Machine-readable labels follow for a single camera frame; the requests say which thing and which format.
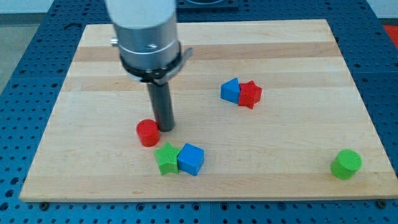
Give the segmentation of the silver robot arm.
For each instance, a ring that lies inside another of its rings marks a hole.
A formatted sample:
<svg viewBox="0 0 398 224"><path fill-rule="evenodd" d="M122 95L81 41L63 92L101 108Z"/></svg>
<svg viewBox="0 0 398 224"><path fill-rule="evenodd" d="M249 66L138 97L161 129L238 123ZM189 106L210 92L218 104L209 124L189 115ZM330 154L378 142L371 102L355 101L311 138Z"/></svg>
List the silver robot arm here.
<svg viewBox="0 0 398 224"><path fill-rule="evenodd" d="M183 50L177 34L174 0L106 0L116 37L112 44L126 73L146 83L159 130L175 126L169 81L192 55Z"/></svg>

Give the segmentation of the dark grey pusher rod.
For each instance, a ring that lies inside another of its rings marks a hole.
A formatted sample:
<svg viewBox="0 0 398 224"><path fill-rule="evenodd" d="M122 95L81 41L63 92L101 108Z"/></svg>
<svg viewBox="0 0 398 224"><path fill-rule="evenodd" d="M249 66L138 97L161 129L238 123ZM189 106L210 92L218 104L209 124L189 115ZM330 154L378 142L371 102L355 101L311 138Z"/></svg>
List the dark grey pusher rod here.
<svg viewBox="0 0 398 224"><path fill-rule="evenodd" d="M162 132L169 132L175 126L172 100L170 96L169 84L147 85L152 109L158 128Z"/></svg>

